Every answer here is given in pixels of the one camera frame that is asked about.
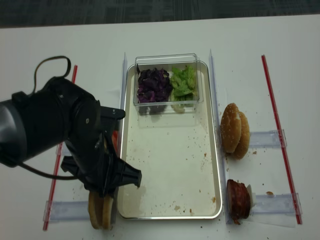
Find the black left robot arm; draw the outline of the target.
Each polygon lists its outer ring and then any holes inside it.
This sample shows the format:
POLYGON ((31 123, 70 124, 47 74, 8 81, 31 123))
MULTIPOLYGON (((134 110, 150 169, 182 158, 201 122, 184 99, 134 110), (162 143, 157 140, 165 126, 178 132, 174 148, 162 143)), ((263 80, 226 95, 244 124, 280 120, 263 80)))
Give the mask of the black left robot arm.
POLYGON ((140 186, 142 172, 116 153, 112 133, 122 109, 101 106, 92 94, 62 77, 27 95, 14 93, 0 104, 0 162, 10 168, 65 143, 70 156, 61 168, 71 180, 101 197, 117 187, 140 186))

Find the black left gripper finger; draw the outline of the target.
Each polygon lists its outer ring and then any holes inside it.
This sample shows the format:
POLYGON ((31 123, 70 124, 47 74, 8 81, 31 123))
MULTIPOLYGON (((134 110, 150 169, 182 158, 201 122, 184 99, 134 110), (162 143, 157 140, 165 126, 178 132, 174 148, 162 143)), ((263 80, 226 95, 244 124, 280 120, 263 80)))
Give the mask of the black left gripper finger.
POLYGON ((142 172, 129 165, 122 159, 117 159, 113 168, 113 186, 120 187, 133 184, 137 188, 141 186, 142 172))

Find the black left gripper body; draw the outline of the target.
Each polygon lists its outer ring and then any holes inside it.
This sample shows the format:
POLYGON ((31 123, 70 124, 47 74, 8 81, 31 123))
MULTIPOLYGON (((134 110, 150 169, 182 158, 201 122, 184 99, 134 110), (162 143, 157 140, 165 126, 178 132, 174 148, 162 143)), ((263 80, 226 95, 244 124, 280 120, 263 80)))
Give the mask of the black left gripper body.
POLYGON ((11 97, 11 166, 65 143, 70 157, 62 169, 100 196, 111 194, 117 156, 112 133, 125 117, 122 109, 101 106, 90 93, 62 77, 53 77, 36 93, 11 97))

